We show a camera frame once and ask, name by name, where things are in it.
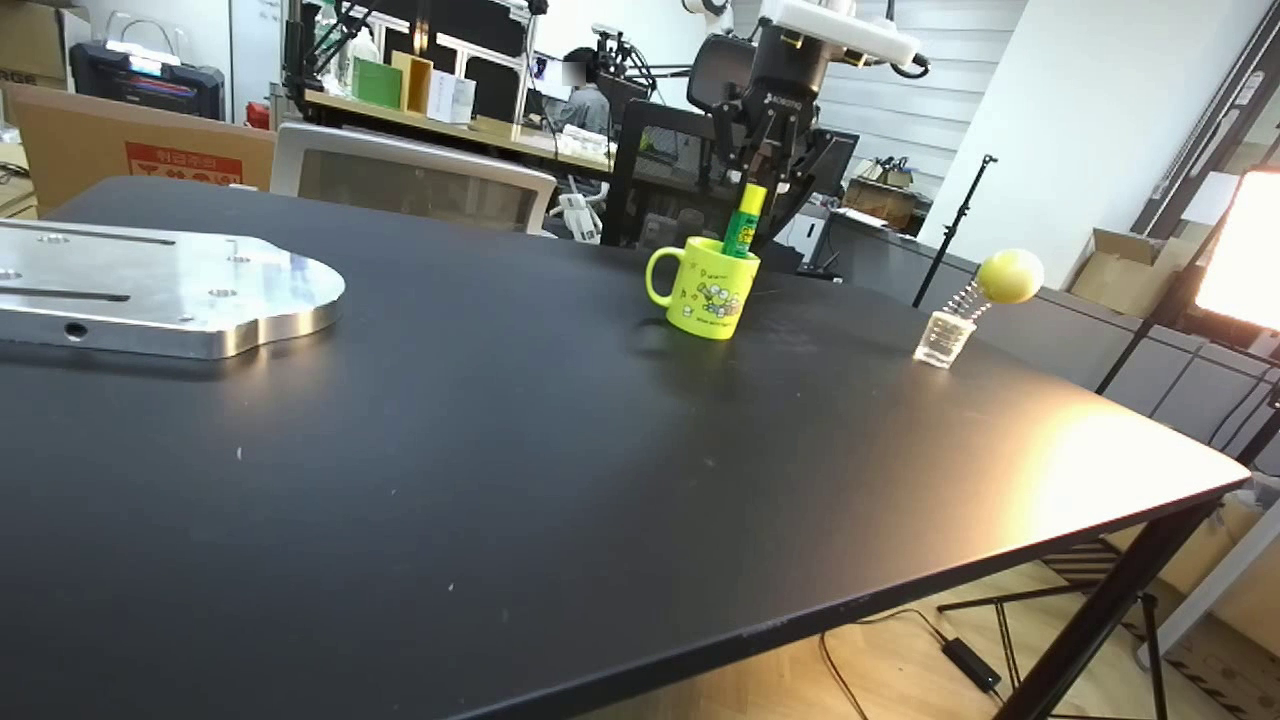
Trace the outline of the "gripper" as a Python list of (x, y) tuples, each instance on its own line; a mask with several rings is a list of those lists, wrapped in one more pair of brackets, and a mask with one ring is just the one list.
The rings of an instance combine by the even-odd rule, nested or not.
[[(748, 90), (742, 97), (714, 105), (716, 152), (732, 184), (769, 188), (762, 152), (769, 133), (795, 119), (796, 132), (808, 133), (829, 63), (824, 41), (772, 22), (760, 27)], [(838, 191), (838, 131), (815, 128), (805, 137), (797, 159), (790, 161), (772, 200), (768, 220), (788, 223), (815, 193)]]

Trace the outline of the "yellow printed mug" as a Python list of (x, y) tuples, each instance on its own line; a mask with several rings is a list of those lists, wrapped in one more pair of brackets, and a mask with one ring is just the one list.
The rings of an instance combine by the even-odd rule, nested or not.
[[(667, 259), (676, 261), (677, 269), (671, 291), (659, 293), (654, 273)], [(755, 254), (731, 256), (721, 241), (692, 236), (682, 247), (663, 247), (650, 255), (645, 291), (671, 325), (704, 340), (726, 341), (736, 332), (759, 269)]]

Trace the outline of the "black monitor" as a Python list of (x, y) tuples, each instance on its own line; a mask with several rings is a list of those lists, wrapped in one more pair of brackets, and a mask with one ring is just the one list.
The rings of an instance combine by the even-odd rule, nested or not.
[(856, 133), (814, 128), (796, 165), (800, 170), (796, 184), (800, 196), (803, 199), (814, 193), (838, 196), (860, 138), (861, 136)]

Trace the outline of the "person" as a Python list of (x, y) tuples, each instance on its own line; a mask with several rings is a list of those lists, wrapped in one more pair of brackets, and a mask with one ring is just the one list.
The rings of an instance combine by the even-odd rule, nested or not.
[(563, 63), (580, 72), (571, 74), (572, 88), (567, 100), (544, 101), (544, 117), (549, 127), (561, 132), (566, 126), (573, 126), (590, 133), (609, 136), (611, 102), (598, 83), (600, 63), (596, 50), (576, 47), (563, 56)]

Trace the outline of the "white power strip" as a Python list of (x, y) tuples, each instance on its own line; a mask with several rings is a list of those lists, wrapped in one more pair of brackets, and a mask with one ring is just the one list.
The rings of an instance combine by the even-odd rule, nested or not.
[(590, 245), (602, 242), (602, 219), (589, 202), (589, 197), (581, 193), (562, 193), (553, 214), (563, 220), (576, 242)]

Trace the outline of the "small clear glass cup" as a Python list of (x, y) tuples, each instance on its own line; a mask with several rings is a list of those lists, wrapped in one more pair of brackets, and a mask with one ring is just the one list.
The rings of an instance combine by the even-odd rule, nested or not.
[(916, 363), (947, 370), (975, 329), (974, 320), (945, 310), (934, 311), (911, 357)]

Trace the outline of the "yellow ball on spring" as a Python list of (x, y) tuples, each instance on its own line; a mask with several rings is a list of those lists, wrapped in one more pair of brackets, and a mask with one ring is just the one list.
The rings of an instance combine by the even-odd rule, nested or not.
[(1006, 249), (987, 258), (970, 282), (942, 307), (943, 313), (977, 322), (995, 305), (1024, 304), (1044, 282), (1044, 265), (1024, 249)]

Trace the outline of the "wooden desk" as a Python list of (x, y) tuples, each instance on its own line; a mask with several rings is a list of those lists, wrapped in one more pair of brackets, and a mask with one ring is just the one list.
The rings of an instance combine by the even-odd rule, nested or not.
[(303, 117), (317, 126), (436, 143), (540, 168), (553, 174), (576, 174), (598, 181), (608, 181), (612, 176), (611, 156), (605, 154), (575, 154), (570, 151), (566, 138), (549, 131), (488, 117), (476, 117), (467, 124), (449, 124), (312, 90), (305, 92)]

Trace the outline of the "white box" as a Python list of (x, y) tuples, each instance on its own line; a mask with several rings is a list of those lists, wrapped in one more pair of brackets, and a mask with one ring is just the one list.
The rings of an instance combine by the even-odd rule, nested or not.
[(474, 118), (476, 87), (476, 82), (466, 77), (431, 70), (426, 118), (452, 126), (467, 126)]

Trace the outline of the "yellow box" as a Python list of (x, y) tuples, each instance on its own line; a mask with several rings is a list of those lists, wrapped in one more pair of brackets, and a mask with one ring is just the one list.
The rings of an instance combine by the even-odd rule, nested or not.
[(403, 113), (425, 117), (429, 106), (433, 63), (415, 54), (393, 50), (390, 65), (399, 72), (398, 109)]

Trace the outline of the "open cardboard box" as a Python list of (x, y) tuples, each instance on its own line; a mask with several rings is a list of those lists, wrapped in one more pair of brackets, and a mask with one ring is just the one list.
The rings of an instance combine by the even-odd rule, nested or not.
[(1148, 316), (1198, 247), (1194, 240), (1094, 228), (1068, 292), (1128, 316)]

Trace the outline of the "green box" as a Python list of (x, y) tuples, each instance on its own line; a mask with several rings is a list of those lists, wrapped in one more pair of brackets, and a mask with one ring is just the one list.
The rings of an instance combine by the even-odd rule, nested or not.
[(349, 96), (379, 108), (398, 110), (403, 73), (399, 68), (355, 56), (349, 63)]

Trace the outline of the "bright light panel on stand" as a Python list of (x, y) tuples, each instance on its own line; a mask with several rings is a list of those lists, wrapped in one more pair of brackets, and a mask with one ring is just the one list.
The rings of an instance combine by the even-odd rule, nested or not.
[(1210, 237), (1166, 283), (1094, 392), (1108, 389), (1153, 327), (1171, 327), (1190, 307), (1280, 334), (1280, 167), (1242, 176)]

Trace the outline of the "black power brick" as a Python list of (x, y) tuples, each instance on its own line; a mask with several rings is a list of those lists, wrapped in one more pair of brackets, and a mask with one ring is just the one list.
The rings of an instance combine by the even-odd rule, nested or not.
[(942, 642), (943, 656), (984, 694), (995, 694), (1001, 675), (960, 637)]

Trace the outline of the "silver metal mounting plate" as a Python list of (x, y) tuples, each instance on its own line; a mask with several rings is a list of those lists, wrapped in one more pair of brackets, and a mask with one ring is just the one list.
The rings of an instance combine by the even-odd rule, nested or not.
[(340, 314), (344, 278), (251, 236), (0, 219), (0, 340), (220, 360)]

